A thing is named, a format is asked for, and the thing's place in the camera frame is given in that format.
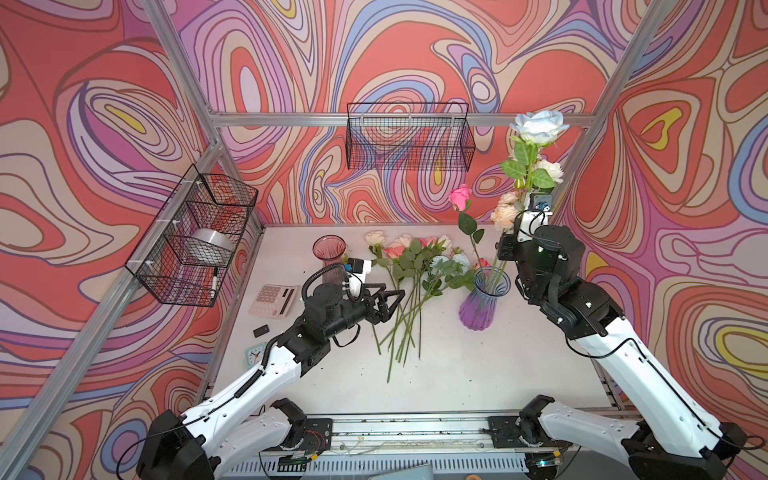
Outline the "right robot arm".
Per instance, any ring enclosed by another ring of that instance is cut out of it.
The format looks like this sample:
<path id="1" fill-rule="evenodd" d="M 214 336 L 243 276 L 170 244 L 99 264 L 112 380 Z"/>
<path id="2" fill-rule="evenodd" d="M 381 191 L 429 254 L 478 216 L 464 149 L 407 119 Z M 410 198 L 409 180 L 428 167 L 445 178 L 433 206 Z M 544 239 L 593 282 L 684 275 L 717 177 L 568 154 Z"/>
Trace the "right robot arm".
<path id="1" fill-rule="evenodd" d="M 516 228 L 497 257 L 517 267 L 521 295 L 562 332 L 577 355 L 596 361 L 641 415 L 621 421 L 538 395 L 519 413 L 521 441 L 565 441 L 611 458 L 639 479 L 722 479 L 746 433 L 698 405 L 638 337 L 599 285 L 579 276 L 585 247 L 564 226 Z"/>

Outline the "peach rose spray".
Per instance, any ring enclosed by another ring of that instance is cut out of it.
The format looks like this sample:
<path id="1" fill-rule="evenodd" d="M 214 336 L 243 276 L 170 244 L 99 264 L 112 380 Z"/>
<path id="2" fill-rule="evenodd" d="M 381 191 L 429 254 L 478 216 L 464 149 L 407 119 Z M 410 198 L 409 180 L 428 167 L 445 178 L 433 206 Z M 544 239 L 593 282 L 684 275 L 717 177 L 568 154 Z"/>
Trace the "peach rose spray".
<path id="1" fill-rule="evenodd" d="M 521 192 L 517 189 L 504 193 L 492 212 L 491 220 L 494 227 L 502 234 L 514 232 L 515 221 L 522 205 L 521 196 Z"/>

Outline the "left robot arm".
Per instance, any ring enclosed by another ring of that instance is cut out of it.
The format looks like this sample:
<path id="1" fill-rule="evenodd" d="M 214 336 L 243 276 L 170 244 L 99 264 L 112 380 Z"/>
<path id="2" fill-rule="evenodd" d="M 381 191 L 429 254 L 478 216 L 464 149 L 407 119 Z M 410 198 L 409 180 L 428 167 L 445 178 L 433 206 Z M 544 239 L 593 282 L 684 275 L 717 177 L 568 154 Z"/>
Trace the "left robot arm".
<path id="1" fill-rule="evenodd" d="M 306 416 L 276 394 L 316 367 L 337 334 L 362 321 L 389 321 L 404 296 L 382 283 L 364 284 L 352 298 L 329 283 L 303 295 L 302 314 L 267 342 L 259 363 L 201 404 L 180 415 L 165 411 L 151 423 L 138 477 L 219 479 L 256 453 L 301 444 Z"/>

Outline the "pink rose stem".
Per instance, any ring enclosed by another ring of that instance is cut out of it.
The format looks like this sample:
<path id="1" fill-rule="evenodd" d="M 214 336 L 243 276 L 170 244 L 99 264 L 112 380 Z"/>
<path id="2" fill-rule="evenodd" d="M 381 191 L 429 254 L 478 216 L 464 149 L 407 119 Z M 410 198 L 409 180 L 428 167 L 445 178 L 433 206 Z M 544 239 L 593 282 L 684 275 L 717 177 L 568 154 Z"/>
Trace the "pink rose stem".
<path id="1" fill-rule="evenodd" d="M 449 194 L 449 202 L 458 214 L 458 227 L 462 233 L 468 236 L 472 252 L 477 261 L 477 268 L 486 267 L 487 261 L 479 254 L 478 244 L 482 240 L 485 230 L 478 227 L 477 220 L 468 213 L 471 206 L 471 189 L 462 184 Z"/>

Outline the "white rose spray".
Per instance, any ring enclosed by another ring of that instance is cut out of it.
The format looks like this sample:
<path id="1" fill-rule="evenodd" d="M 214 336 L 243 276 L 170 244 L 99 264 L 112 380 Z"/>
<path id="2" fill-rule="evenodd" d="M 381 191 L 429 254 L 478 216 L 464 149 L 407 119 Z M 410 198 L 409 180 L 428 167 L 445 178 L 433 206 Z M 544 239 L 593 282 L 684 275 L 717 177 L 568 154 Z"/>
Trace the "white rose spray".
<path id="1" fill-rule="evenodd" d="M 563 182 L 564 172 L 562 166 L 557 162 L 551 162 L 547 159 L 540 158 L 534 164 L 533 168 L 535 171 L 543 170 L 549 175 L 549 178 L 551 179 L 551 188 Z"/>

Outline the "white blue rose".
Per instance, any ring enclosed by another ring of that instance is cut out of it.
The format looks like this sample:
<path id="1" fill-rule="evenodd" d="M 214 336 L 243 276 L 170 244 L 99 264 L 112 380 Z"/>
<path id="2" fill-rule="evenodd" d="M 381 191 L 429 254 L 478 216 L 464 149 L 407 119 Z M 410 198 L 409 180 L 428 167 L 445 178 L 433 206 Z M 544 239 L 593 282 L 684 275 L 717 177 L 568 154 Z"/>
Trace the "white blue rose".
<path id="1" fill-rule="evenodd" d="M 510 140 L 513 151 L 501 162 L 503 173 L 513 181 L 513 189 L 521 192 L 521 203 L 527 193 L 551 193 L 551 179 L 543 170 L 533 166 L 540 159 L 547 159 L 543 151 L 553 146 L 570 126 L 559 111 L 545 110 L 537 113 L 518 114 L 510 124 Z"/>

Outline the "purple ribbed glass vase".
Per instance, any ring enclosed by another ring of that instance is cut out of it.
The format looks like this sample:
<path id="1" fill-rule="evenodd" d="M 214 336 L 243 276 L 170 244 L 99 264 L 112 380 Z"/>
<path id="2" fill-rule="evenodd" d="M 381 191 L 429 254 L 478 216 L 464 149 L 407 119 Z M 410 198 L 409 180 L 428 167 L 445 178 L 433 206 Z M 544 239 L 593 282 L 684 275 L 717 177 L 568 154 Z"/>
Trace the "purple ribbed glass vase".
<path id="1" fill-rule="evenodd" d="M 512 286 L 507 273 L 498 267 L 478 269 L 474 276 L 474 289 L 459 309 L 461 323 L 472 331 L 486 330 L 493 322 L 498 301 Z"/>

